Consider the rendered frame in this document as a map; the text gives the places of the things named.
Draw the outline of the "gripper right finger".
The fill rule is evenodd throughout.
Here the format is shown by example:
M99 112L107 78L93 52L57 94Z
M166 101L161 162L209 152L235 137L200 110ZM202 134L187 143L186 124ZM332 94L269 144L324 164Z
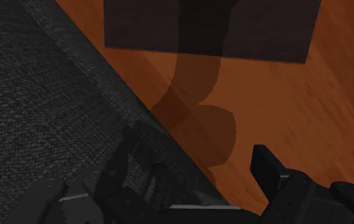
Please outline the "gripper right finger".
M269 202L257 224L354 224L353 183L321 186L263 144L253 147L250 171Z

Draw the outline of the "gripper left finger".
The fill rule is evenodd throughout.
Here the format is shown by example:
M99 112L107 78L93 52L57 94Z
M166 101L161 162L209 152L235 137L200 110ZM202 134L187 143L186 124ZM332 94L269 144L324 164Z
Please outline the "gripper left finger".
M123 188L128 151L136 140L131 127L103 166L87 168L70 185L62 178L33 182L13 208L6 224L105 224L98 201Z

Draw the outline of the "dark grey fabric sofa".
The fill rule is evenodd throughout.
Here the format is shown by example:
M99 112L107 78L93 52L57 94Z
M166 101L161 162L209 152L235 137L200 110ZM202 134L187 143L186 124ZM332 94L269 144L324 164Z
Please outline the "dark grey fabric sofa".
M125 186L156 210L226 204L55 0L0 0L0 224L32 182L71 182L125 139Z

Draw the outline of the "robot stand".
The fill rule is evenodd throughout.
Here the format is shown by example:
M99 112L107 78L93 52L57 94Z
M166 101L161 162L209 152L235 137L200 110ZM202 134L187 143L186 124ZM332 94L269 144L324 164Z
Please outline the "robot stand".
M304 64L322 0L104 0L108 48Z

